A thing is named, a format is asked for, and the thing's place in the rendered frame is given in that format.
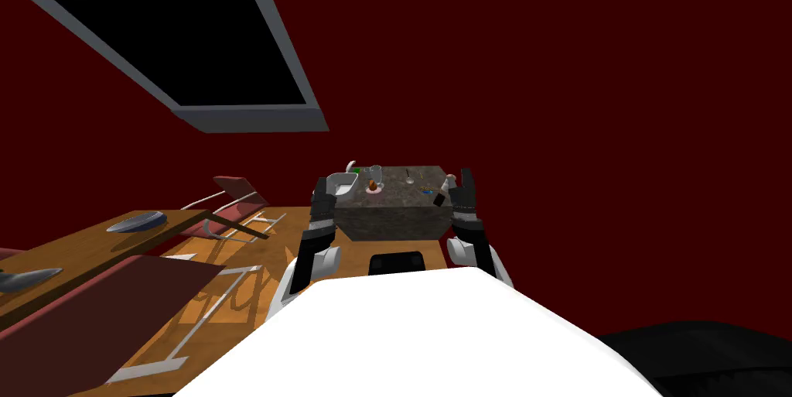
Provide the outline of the brown wooden dining table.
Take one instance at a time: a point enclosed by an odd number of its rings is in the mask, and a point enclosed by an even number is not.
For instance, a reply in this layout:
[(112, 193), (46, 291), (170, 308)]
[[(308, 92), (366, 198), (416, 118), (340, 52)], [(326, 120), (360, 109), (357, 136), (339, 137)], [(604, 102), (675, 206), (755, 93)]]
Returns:
[(23, 273), (40, 269), (62, 271), (32, 288), (17, 293), (0, 293), (0, 332), (37, 310), (134, 255), (144, 255), (157, 245), (204, 220), (217, 221), (229, 228), (259, 238), (267, 235), (214, 214), (211, 210), (165, 210), (164, 224), (137, 233), (108, 232), (113, 224), (142, 214), (128, 212), (93, 227), (69, 234), (0, 261), (4, 273)]

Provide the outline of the red chair white frame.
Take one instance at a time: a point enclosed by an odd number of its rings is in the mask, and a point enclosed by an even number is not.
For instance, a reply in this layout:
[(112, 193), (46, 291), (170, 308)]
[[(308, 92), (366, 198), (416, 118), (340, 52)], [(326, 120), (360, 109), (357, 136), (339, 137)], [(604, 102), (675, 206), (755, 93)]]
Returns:
[(70, 397), (102, 385), (174, 375), (185, 366), (196, 377), (209, 363), (193, 362), (183, 348), (211, 312), (162, 360), (136, 364), (133, 358), (213, 279), (233, 278), (220, 296), (225, 301), (259, 271), (260, 265), (227, 268), (177, 257), (124, 260), (0, 330), (0, 397)]
[[(244, 228), (249, 228), (253, 223), (266, 223), (268, 226), (261, 231), (265, 238), (268, 238), (268, 234), (273, 227), (286, 216), (286, 214), (282, 214), (275, 219), (264, 217), (263, 214), (268, 202), (243, 177), (215, 176), (213, 181), (221, 188), (219, 193), (196, 200), (183, 207), (183, 210), (204, 205), (207, 201), (215, 200), (223, 195), (229, 196), (232, 201), (214, 210), (213, 214), (228, 221), (233, 221), (234, 224)], [(240, 232), (238, 228), (220, 223), (220, 221), (204, 219), (180, 232), (179, 235), (207, 240), (235, 241), (244, 244), (252, 243), (259, 239), (258, 236), (253, 235), (250, 231), (244, 231), (244, 234), (251, 236), (249, 239), (235, 238), (235, 235)]]

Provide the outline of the grey plate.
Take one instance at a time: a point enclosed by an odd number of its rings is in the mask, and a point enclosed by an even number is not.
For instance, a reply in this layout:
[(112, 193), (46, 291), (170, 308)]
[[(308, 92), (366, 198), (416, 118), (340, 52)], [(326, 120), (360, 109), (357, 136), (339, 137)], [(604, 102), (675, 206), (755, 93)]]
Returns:
[(137, 233), (157, 228), (167, 221), (167, 216), (161, 211), (150, 211), (120, 221), (106, 229), (109, 233)]
[(0, 293), (17, 293), (39, 284), (63, 270), (39, 269), (30, 272), (8, 273), (0, 270)]

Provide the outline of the grey framed window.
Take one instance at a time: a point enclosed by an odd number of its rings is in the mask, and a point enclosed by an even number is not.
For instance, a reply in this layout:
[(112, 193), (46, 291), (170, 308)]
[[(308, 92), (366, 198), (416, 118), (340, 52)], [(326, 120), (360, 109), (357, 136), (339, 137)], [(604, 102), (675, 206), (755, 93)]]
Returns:
[(325, 132), (273, 0), (31, 0), (205, 133)]

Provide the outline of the dark marble table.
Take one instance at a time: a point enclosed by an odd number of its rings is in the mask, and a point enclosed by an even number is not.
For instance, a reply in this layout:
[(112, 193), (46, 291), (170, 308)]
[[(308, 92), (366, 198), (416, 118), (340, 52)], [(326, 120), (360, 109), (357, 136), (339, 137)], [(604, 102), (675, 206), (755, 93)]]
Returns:
[[(384, 166), (382, 193), (368, 194), (369, 183), (364, 167), (357, 167), (360, 175), (354, 195), (335, 208), (336, 226), (352, 241), (436, 241), (451, 228), (452, 207), (445, 195), (441, 207), (435, 206), (434, 196), (441, 191), (446, 173), (440, 166)], [(415, 178), (407, 184), (405, 170)], [(423, 194), (422, 187), (434, 193)]]

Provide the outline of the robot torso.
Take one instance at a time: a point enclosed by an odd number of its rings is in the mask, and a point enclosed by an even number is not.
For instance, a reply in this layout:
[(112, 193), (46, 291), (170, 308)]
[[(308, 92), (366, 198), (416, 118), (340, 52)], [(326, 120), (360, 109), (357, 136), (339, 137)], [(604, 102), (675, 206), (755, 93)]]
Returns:
[(661, 397), (611, 347), (475, 267), (324, 279), (175, 397)]

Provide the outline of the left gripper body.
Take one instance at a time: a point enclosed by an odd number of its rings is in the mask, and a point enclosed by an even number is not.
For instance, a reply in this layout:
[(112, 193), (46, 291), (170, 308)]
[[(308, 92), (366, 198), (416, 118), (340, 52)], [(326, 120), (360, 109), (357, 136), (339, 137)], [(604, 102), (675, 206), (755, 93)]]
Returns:
[(334, 219), (336, 196), (332, 193), (320, 192), (316, 189), (312, 193), (310, 208), (310, 221), (327, 221)]

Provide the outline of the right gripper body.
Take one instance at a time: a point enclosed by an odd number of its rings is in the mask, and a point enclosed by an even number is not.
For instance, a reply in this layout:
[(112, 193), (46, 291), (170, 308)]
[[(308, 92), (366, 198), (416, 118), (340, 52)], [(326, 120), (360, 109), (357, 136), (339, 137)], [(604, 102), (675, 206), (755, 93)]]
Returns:
[(474, 187), (456, 186), (449, 188), (449, 197), (455, 214), (476, 213), (476, 189)]

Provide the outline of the white square bowl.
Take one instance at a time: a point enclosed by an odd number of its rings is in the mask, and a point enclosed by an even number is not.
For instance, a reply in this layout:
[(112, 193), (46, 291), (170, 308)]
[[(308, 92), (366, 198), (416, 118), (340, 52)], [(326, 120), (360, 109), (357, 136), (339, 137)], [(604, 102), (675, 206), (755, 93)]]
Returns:
[(326, 178), (326, 192), (339, 202), (349, 200), (354, 195), (358, 177), (355, 172), (331, 174)]

